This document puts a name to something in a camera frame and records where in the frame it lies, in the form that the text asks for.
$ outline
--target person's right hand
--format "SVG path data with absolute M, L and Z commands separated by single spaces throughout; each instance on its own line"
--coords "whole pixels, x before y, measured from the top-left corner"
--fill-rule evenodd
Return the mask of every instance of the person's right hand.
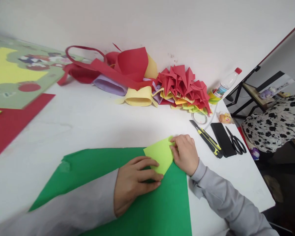
M 151 192 L 161 185 L 164 176 L 153 169 L 142 170 L 147 166 L 159 166 L 159 164 L 150 157 L 139 156 L 119 168 L 114 192 L 116 217 L 123 215 L 138 196 Z M 155 182 L 145 183 L 149 179 Z
M 176 165 L 186 174 L 192 176 L 199 164 L 199 156 L 193 138 L 188 134 L 179 135 L 173 137 L 171 142 L 176 142 L 175 147 L 170 146 Z

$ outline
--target gray sweater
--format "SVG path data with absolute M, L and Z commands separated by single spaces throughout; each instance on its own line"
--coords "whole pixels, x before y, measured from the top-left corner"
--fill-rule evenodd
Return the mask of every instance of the gray sweater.
M 118 169 L 52 199 L 35 211 L 15 216 L 0 224 L 0 236 L 74 236 L 115 220 L 117 174 Z M 212 210 L 229 222 L 235 235 L 278 235 L 251 201 L 201 160 L 191 178 L 195 195 L 205 197 Z

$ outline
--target black scissors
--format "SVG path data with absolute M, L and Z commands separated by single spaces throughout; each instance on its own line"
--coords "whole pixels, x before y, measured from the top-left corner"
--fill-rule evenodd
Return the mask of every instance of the black scissors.
M 239 155 L 246 153 L 247 150 L 246 150 L 245 146 L 243 145 L 243 143 L 236 136 L 234 136 L 227 127 L 226 127 L 226 129 L 227 129 L 228 133 L 230 134 L 230 140 L 232 141 L 233 148 L 236 150 L 236 152 Z

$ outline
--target purple paper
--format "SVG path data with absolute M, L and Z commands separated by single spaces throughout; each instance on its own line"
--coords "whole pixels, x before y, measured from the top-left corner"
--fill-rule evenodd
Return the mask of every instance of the purple paper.
M 171 102 L 171 103 L 175 103 L 175 100 L 173 98 L 170 99 L 166 99 L 167 101 Z
M 99 75 L 93 81 L 93 84 L 106 92 L 116 94 L 118 96 L 125 96 L 128 91 L 128 87 L 113 81 L 112 79 L 104 76 L 103 74 Z
M 161 85 L 160 84 L 155 85 L 155 83 L 153 82 L 153 86 L 154 86 L 155 90 L 154 90 L 154 92 L 152 94 L 154 95 L 158 90 L 160 90 Z M 156 95 L 153 96 L 154 100 L 157 101 L 158 104 L 161 104 L 161 101 L 163 100 L 163 98 L 161 97 L 160 94 L 161 93 L 159 92 L 159 93 L 157 93 Z

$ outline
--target red bottle cap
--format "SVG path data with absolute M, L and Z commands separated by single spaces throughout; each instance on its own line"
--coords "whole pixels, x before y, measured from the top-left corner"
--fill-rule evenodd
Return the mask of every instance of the red bottle cap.
M 241 72 L 242 72 L 242 69 L 240 69 L 240 68 L 236 68 L 236 70 L 235 70 L 235 72 L 237 73 L 237 74 L 240 74 Z

